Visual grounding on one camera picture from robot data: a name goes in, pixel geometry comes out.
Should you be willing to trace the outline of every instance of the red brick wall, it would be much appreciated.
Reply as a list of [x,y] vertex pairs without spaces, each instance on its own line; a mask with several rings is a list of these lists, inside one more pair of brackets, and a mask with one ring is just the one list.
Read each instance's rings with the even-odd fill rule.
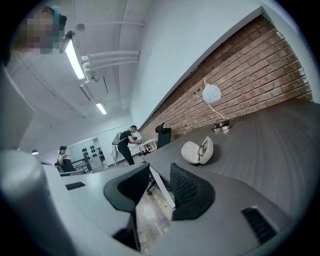
[[215,123],[217,116],[202,97],[204,77],[220,88],[222,98],[211,106],[227,119],[295,97],[312,100],[304,70],[293,50],[277,29],[260,16],[214,50],[171,93],[140,129],[142,137],[156,138],[155,128],[164,122],[164,127],[172,128],[171,139]]

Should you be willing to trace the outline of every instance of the wooden floor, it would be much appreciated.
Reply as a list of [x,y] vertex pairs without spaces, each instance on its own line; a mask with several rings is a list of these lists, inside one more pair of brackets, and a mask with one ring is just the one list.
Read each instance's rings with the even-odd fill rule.
[[136,206],[137,231],[142,254],[148,253],[156,241],[168,231],[174,211],[168,205],[157,185],[151,191],[152,195],[144,192]]

